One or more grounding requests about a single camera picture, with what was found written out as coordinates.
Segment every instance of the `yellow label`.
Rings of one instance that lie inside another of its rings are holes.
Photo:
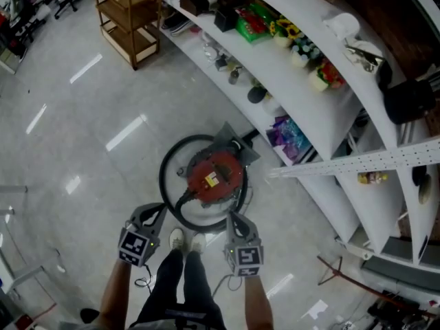
[[[211,172],[208,176],[205,177],[205,180],[211,187],[214,187],[219,183],[219,180],[215,178],[215,172]]]

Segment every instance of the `bottle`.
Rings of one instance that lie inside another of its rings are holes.
[[[381,184],[388,179],[388,174],[382,171],[372,171],[370,173],[358,173],[357,181],[361,184]]]

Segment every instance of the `black box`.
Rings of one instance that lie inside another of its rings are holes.
[[[214,24],[222,31],[233,30],[239,19],[239,14],[233,8],[221,7],[215,12]]]

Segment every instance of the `jeans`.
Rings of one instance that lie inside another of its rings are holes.
[[[185,265],[185,303],[177,304],[177,285],[184,268],[184,255],[180,250],[172,250],[162,261],[157,271],[156,284],[145,302],[135,324],[176,318],[170,312],[193,312],[200,318],[185,318],[197,321],[216,330],[226,330],[218,305],[215,304],[206,280],[200,254],[190,252]]]

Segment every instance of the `person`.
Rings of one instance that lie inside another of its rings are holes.
[[[204,234],[192,238],[184,271],[185,303],[177,303],[177,285],[184,268],[184,232],[175,228],[169,238],[170,253],[157,271],[156,284],[133,330],[211,329],[226,330],[219,306],[206,279],[201,254]],[[102,297],[99,313],[78,330],[123,330],[129,306],[131,265],[117,260]],[[248,330],[273,330],[272,310],[259,276],[245,278],[245,319]]]

